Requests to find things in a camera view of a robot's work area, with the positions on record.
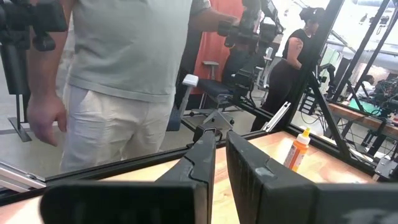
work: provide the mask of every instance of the workbench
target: workbench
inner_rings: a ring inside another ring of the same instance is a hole
[[[345,108],[340,105],[336,105],[334,103],[329,103],[329,108],[333,115],[339,119],[336,120],[336,123],[339,123],[340,118],[346,119],[348,123],[346,124],[342,136],[345,138],[348,130],[351,128],[351,125],[353,123],[358,124],[360,126],[363,126],[365,128],[368,128],[372,131],[377,131],[379,127],[382,125],[382,121],[380,119],[376,119],[370,116],[363,115],[359,112],[356,112],[354,110],[350,110],[349,108]],[[325,134],[326,137],[330,138],[331,134],[326,132]],[[381,131],[381,134],[377,137],[375,140],[374,144],[372,145],[371,149],[369,152],[371,152],[372,156],[374,156],[374,153],[376,153],[382,142],[386,139],[386,137],[390,137],[392,139],[398,139],[398,127],[395,127],[394,125],[391,124],[386,124],[386,126],[383,128]],[[364,139],[364,142],[370,143],[371,139],[369,139],[369,136],[366,136]]]
[[[274,133],[250,142],[283,163],[295,137],[285,132]],[[239,223],[232,190],[228,179],[225,148],[216,151],[215,184],[212,223]],[[177,161],[170,161],[145,169],[128,172],[103,181],[154,181]],[[314,182],[374,183],[372,178],[325,152],[310,146],[298,173]],[[0,207],[0,224],[42,223],[39,214],[40,197]]]

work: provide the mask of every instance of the man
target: man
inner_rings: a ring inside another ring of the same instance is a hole
[[[55,94],[65,32],[52,34],[54,51],[29,52],[31,130],[54,146],[52,123],[67,132],[63,171],[157,152],[174,102],[188,25],[215,32],[219,21],[237,19],[211,9],[208,0],[60,2],[68,21],[73,9],[75,31],[66,109]]]
[[[376,89],[376,87],[373,85],[374,84],[374,77],[373,76],[366,75],[365,78],[364,78],[364,81],[362,82],[362,84],[364,85],[365,90],[368,93],[368,95],[371,95],[371,94],[374,93],[374,90]],[[363,98],[367,97],[362,86],[356,92],[356,96],[363,97]]]

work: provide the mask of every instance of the squeeze bottle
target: squeeze bottle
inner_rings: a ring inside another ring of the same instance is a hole
[[[299,134],[297,139],[293,142],[290,148],[289,154],[286,157],[284,165],[297,172],[299,165],[304,158],[305,153],[308,150],[308,144],[310,143],[310,128],[307,128],[303,134]]]

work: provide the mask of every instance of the gray t-shirt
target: gray t-shirt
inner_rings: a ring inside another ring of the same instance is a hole
[[[209,0],[78,0],[69,84],[111,96],[165,102],[192,14]]]

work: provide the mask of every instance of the person in background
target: person in background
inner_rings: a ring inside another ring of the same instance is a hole
[[[188,27],[216,32],[220,21],[239,22],[212,9],[209,0],[60,3],[67,21],[73,10],[75,31],[65,105],[55,81],[67,32],[51,34],[55,50],[29,51],[28,117],[36,137],[53,146],[53,122],[67,132],[63,172],[158,152]]]
[[[374,86],[374,77],[373,76],[366,75],[362,84],[365,87],[365,90],[368,93],[368,95],[372,95],[374,93],[374,90],[376,89],[376,87]],[[363,97],[363,98],[367,97],[362,86],[360,86],[360,88],[356,92],[356,96]]]
[[[276,114],[286,101],[292,103],[294,87],[300,78],[301,66],[308,59],[308,54],[311,51],[311,38],[316,33],[324,13],[325,10],[322,8],[306,8],[300,13],[305,26],[289,36],[282,60],[270,72],[268,97],[262,105],[262,109]],[[293,112],[292,109],[288,110],[279,124],[284,123]],[[260,130],[266,121],[263,117],[258,116],[253,122],[251,131]]]

